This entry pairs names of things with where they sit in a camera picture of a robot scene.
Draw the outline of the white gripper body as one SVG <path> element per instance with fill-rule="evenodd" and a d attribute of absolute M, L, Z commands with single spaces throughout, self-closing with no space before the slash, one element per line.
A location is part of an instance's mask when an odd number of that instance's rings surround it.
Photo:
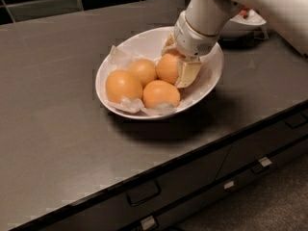
<path fill-rule="evenodd" d="M 195 31 L 181 12 L 174 25 L 174 41 L 177 50 L 186 57 L 208 55 L 218 41 L 218 36 L 204 36 Z"/>

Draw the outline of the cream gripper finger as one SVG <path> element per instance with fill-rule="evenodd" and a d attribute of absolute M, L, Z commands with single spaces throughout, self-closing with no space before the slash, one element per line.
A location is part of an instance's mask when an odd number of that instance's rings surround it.
<path fill-rule="evenodd" d="M 196 79 L 200 69 L 200 60 L 179 60 L 178 64 L 178 79 L 175 82 L 175 87 L 178 89 L 187 88 Z"/>
<path fill-rule="evenodd" d="M 161 55 L 164 56 L 166 53 L 169 53 L 169 52 L 177 53 L 181 55 L 181 52 L 174 38 L 174 34 L 169 34 L 167 36 L 162 46 Z"/>

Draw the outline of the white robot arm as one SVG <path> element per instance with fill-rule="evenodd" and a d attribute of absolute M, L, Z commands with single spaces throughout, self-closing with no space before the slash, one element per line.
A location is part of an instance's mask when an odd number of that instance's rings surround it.
<path fill-rule="evenodd" d="M 224 25 L 243 8 L 254 9 L 297 52 L 308 54 L 308 0 L 191 0 L 162 52 L 177 50 L 192 63 L 209 54 Z"/>

